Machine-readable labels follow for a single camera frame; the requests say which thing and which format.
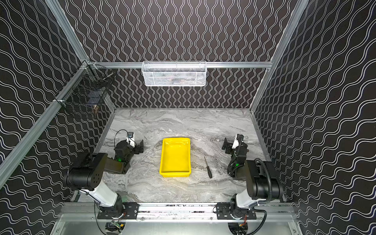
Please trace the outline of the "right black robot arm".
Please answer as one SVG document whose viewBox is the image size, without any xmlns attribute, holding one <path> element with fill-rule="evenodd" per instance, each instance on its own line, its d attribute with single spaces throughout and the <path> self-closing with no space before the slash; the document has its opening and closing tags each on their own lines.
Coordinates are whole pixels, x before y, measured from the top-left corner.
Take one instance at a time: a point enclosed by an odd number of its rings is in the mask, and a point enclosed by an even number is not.
<svg viewBox="0 0 376 235">
<path fill-rule="evenodd" d="M 260 158 L 248 160 L 248 145 L 243 138 L 238 134 L 234 142 L 225 139 L 222 146 L 222 150 L 231 156 L 227 174 L 234 180 L 245 181 L 246 189 L 234 194 L 229 203 L 217 203 L 219 220 L 255 217 L 252 211 L 255 207 L 283 198 L 283 186 L 272 162 Z"/>
</svg>

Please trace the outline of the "black screwdriver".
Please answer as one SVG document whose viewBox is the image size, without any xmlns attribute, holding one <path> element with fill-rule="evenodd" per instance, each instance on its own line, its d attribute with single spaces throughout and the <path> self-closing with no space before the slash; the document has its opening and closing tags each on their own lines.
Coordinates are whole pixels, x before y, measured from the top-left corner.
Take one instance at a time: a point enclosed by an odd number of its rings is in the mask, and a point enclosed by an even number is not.
<svg viewBox="0 0 376 235">
<path fill-rule="evenodd" d="M 205 160 L 205 163 L 206 163 L 206 169 L 207 169 L 208 177 L 209 177 L 210 179 L 212 179 L 212 172 L 211 172 L 211 170 L 210 170 L 210 167 L 209 167 L 209 165 L 208 165 L 207 160 L 206 160 L 205 157 L 204 157 L 204 160 Z"/>
</svg>

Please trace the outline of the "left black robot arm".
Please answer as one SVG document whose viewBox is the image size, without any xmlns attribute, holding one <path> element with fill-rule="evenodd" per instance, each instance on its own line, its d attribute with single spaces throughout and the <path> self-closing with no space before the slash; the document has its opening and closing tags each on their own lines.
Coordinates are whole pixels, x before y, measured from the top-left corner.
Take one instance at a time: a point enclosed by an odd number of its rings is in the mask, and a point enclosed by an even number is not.
<svg viewBox="0 0 376 235">
<path fill-rule="evenodd" d="M 115 157 L 107 153 L 83 153 L 69 167 L 64 176 L 64 184 L 90 196 L 99 208 L 98 219 L 136 219 L 138 203 L 126 203 L 122 197 L 112 191 L 103 181 L 103 173 L 126 174 L 130 160 L 135 154 L 144 152 L 144 141 L 131 145 L 131 139 L 115 145 Z"/>
</svg>

